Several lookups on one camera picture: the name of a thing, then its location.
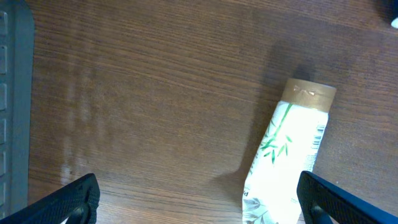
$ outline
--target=cream tube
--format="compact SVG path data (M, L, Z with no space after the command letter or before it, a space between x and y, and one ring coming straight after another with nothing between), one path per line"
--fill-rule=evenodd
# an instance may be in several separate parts
M336 89L289 79L244 183L243 223L296 224L300 173L312 171Z

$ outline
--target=product label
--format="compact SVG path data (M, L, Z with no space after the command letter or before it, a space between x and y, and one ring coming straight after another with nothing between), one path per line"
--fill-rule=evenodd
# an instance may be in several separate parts
M246 178L243 223L296 223L300 173L312 171L328 114L281 101Z

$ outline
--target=wooden table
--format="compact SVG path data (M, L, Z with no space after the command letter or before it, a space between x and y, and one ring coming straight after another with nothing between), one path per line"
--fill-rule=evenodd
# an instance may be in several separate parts
M373 0L28 1L29 202L94 172L98 223L241 223L289 77L338 89L314 172L398 215L398 30Z

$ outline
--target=white tube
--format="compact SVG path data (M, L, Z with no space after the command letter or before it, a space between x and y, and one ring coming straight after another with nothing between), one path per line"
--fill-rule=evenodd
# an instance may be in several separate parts
M243 223L297 223L297 183L313 169L335 91L288 81L245 181Z

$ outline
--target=brown cap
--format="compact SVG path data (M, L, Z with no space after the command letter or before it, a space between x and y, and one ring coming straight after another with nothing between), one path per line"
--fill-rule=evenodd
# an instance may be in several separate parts
M336 88L334 87L290 78L287 80L282 100L295 105L329 112L335 94Z

